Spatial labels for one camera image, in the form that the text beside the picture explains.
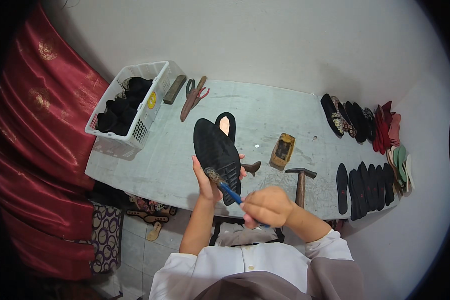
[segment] forearm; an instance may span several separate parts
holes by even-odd
[[[332,229],[324,220],[293,203],[294,208],[288,216],[288,226],[305,243],[323,238]]]
[[[210,241],[215,202],[198,197],[180,243],[180,253],[198,255]]]

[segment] plastic basket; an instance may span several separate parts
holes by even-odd
[[[85,132],[90,135],[119,141],[120,143],[142,149],[145,146],[150,126],[155,120],[157,112],[162,105],[163,98],[168,92],[168,89],[170,89],[173,81],[175,81],[176,77],[179,75],[185,74],[173,61],[141,63],[121,69],[93,110],[85,127]],[[143,102],[138,106],[137,114],[133,119],[127,135],[116,135],[113,132],[103,133],[96,130],[97,115],[107,110],[106,103],[108,100],[114,99],[116,94],[124,91],[122,82],[130,77],[142,77],[144,79],[153,78],[153,83],[144,97]]]

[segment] tabletop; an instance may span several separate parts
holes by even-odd
[[[295,147],[289,168],[306,168],[317,173],[305,180],[305,209],[320,219],[350,218],[348,210],[338,212],[336,172],[340,163],[347,171],[357,169],[360,162],[375,166],[386,162],[384,155],[372,149],[372,143],[357,143],[348,133],[336,136],[327,123],[320,98],[283,88],[234,81],[207,80],[210,93],[180,121],[185,103],[185,85],[173,105],[162,103],[143,149],[117,141],[97,138],[85,174],[143,198],[174,207],[193,210],[199,188],[192,170],[193,128],[200,118],[215,123],[225,111],[236,122],[235,146],[245,154],[242,163],[261,161],[255,176],[248,173],[241,195],[270,185],[280,186],[295,200],[297,174],[277,170],[269,164],[272,150],[282,133],[294,136]],[[398,197],[386,206],[396,206]],[[217,216],[240,218],[243,211],[235,203],[215,207]]]

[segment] gray fabric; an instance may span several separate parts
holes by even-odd
[[[363,275],[355,261],[317,257],[310,269],[324,300],[364,299]],[[195,300],[314,300],[282,277],[266,271],[226,276],[202,291]]]

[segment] tile floor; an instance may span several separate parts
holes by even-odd
[[[113,273],[96,276],[92,286],[103,297],[111,298],[123,293],[123,300],[148,299],[154,274],[165,264],[171,253],[178,253],[191,211],[179,209],[163,225],[154,241],[146,239],[153,225],[138,217],[125,215],[122,230],[121,265]],[[288,228],[283,228],[285,243],[301,253],[305,244]]]

